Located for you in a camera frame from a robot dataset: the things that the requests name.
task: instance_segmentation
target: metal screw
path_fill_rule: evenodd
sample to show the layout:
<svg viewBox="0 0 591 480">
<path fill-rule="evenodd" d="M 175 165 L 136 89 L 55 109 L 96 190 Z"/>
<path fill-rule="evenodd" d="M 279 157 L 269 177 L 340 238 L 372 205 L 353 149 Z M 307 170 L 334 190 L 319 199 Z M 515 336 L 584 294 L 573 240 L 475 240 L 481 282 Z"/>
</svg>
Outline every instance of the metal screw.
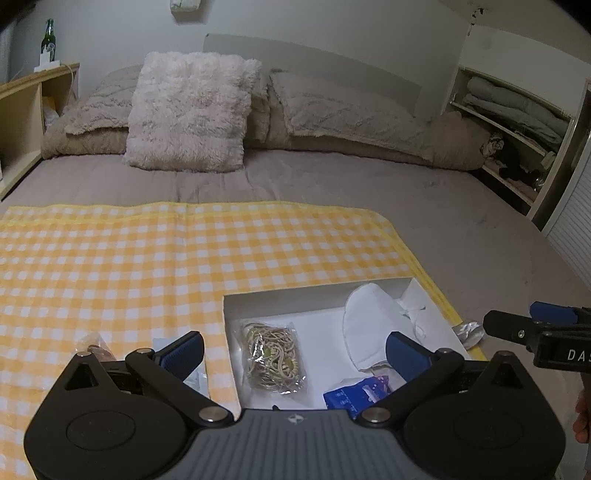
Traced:
<svg viewBox="0 0 591 480">
<path fill-rule="evenodd" d="M 222 421 L 228 416 L 228 411 L 225 408 L 211 406 L 205 407 L 199 410 L 199 417 L 202 420 L 215 422 L 215 421 Z"/>
<path fill-rule="evenodd" d="M 361 412 L 364 420 L 371 423 L 383 423 L 390 418 L 390 412 L 382 407 L 370 407 Z"/>
</svg>

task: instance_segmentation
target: green glass bottle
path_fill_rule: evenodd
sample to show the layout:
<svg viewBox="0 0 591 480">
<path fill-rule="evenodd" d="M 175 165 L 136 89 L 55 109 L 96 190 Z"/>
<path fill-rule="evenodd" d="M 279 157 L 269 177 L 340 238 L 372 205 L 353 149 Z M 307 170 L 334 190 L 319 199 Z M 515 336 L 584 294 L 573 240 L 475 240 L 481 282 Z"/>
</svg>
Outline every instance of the green glass bottle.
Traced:
<svg viewBox="0 0 591 480">
<path fill-rule="evenodd" d="M 53 33 L 53 19 L 47 19 L 47 27 L 45 28 L 45 37 L 41 42 L 41 53 L 49 52 L 50 61 L 56 59 L 56 36 Z"/>
</svg>

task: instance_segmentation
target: wall ceiling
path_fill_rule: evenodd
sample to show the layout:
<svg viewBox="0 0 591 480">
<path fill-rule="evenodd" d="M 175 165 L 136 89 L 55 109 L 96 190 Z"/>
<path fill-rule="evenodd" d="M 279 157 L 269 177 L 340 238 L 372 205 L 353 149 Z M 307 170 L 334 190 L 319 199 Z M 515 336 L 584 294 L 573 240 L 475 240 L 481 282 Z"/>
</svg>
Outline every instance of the wall ceiling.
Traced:
<svg viewBox="0 0 591 480">
<path fill-rule="evenodd" d="M 439 0 L 476 25 L 497 28 L 562 50 L 591 63 L 591 35 L 551 0 Z"/>
</svg>

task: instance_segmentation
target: human hand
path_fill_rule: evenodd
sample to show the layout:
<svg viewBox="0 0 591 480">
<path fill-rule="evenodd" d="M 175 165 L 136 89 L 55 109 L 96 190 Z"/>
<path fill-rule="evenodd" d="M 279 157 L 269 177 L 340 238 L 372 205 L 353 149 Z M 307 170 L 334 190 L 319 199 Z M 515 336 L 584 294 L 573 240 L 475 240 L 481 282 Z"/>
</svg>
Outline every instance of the human hand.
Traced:
<svg viewBox="0 0 591 480">
<path fill-rule="evenodd" d="M 585 400 L 585 390 L 581 390 L 574 410 L 579 414 L 573 423 L 574 438 L 579 443 L 589 442 L 589 414 L 587 413 L 587 400 Z"/>
</svg>

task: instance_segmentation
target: white face mask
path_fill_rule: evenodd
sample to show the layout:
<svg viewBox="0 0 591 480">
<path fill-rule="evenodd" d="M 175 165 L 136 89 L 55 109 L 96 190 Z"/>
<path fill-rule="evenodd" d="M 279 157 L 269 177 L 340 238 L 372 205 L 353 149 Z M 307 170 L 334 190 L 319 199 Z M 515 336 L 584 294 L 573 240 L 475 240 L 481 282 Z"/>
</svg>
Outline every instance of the white face mask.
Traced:
<svg viewBox="0 0 591 480">
<path fill-rule="evenodd" d="M 411 340 L 417 330 L 405 310 L 374 283 L 357 288 L 348 298 L 343 315 L 343 337 L 351 361 L 358 370 L 387 364 L 386 339 L 401 332 Z"/>
</svg>

